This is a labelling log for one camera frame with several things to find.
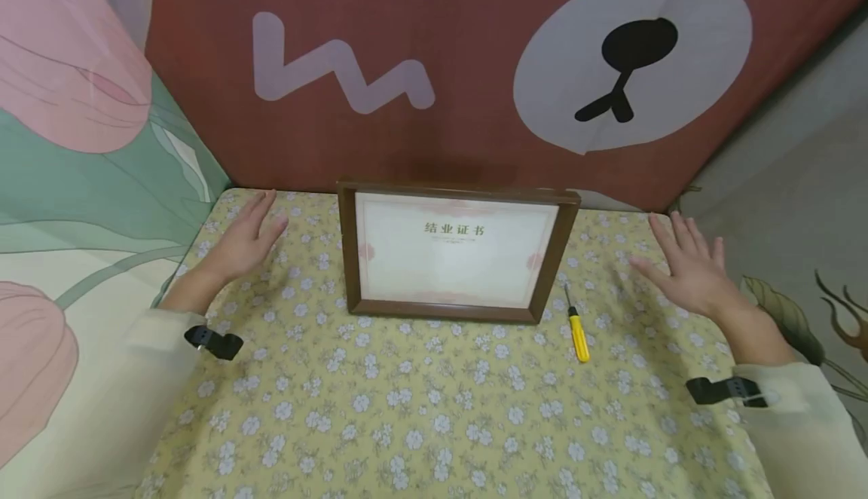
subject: pink zigzag shape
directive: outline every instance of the pink zigzag shape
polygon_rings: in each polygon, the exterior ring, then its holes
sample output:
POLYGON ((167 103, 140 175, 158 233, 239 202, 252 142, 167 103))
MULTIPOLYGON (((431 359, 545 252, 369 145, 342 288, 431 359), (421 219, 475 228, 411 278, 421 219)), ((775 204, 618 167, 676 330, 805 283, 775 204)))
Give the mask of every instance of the pink zigzag shape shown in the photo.
POLYGON ((350 107, 362 115, 371 114, 402 93, 416 109, 434 104, 434 88, 418 60, 404 60, 367 84, 353 48, 341 40, 328 41, 284 65, 284 32, 276 14, 263 11, 253 16, 253 87, 262 99, 275 101, 335 72, 350 107))

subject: brown wooden frame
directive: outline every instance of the brown wooden frame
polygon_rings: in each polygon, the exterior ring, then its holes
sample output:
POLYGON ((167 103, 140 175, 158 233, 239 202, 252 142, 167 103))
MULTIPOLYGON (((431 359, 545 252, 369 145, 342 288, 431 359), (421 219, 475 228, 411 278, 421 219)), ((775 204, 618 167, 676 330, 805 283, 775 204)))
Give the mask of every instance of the brown wooden frame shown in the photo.
POLYGON ((435 317, 446 320, 474 320, 501 323, 540 323, 549 293, 558 275, 558 266, 581 197, 572 191, 543 189, 495 189, 465 185, 385 184, 338 181, 338 208, 341 211, 341 233, 344 245, 344 280, 347 283, 347 310, 353 314, 392 315, 405 317, 435 317), (486 307, 479 305, 445 305, 362 299, 359 280, 359 235, 356 233, 356 192, 398 194, 424 197, 449 197, 453 200, 507 201, 513 203, 557 204, 558 214, 552 226, 552 236, 540 265, 536 286, 527 309, 486 307))

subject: picture frame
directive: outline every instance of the picture frame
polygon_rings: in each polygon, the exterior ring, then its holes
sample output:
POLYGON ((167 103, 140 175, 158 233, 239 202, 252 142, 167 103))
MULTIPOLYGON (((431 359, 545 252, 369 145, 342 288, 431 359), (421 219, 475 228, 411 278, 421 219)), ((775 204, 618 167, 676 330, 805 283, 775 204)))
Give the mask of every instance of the picture frame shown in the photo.
POLYGON ((347 310, 537 324, 580 204, 573 191, 339 180, 347 310), (455 215, 485 221, 436 223, 455 215), (369 238, 377 241, 376 258, 369 238), (523 260, 537 240, 540 251, 523 260), (455 283, 478 293, 454 289, 455 283), (390 293, 395 284, 396 295, 390 293))

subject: yellow tablecloth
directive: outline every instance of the yellow tablecloth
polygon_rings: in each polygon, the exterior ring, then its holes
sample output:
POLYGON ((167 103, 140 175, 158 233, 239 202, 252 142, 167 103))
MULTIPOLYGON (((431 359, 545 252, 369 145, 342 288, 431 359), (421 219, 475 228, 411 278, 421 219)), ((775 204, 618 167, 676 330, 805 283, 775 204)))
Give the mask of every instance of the yellow tablecloth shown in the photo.
MULTIPOLYGON (((251 195, 223 194, 179 274, 251 195)), ((684 388, 729 375, 720 332, 630 271, 662 261, 646 215, 576 219, 558 278, 581 364, 559 289, 537 327, 349 315, 337 198, 280 192, 279 213, 268 263, 208 312, 244 349, 201 358, 138 497, 770 497, 731 404, 684 388)))

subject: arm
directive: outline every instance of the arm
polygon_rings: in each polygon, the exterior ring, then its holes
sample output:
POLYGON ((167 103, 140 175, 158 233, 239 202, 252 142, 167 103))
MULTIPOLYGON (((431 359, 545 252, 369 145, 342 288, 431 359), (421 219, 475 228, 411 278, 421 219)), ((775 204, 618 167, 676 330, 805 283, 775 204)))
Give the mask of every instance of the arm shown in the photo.
POLYGON ((274 191, 258 193, 206 258, 172 285, 158 309, 142 312, 126 337, 87 378, 84 392, 52 421, 49 458, 22 497, 131 497, 199 351, 184 340, 203 323, 215 295, 262 260, 286 220, 261 230, 274 191))
POLYGON ((862 497, 868 460, 850 415, 819 368, 798 363, 775 321, 726 277, 722 238, 709 248, 695 221, 678 213, 674 237, 656 216, 649 223, 670 274, 646 259, 630 262, 674 304, 720 327, 737 363, 733 374, 755 381, 770 405, 738 409, 775 497, 862 497))

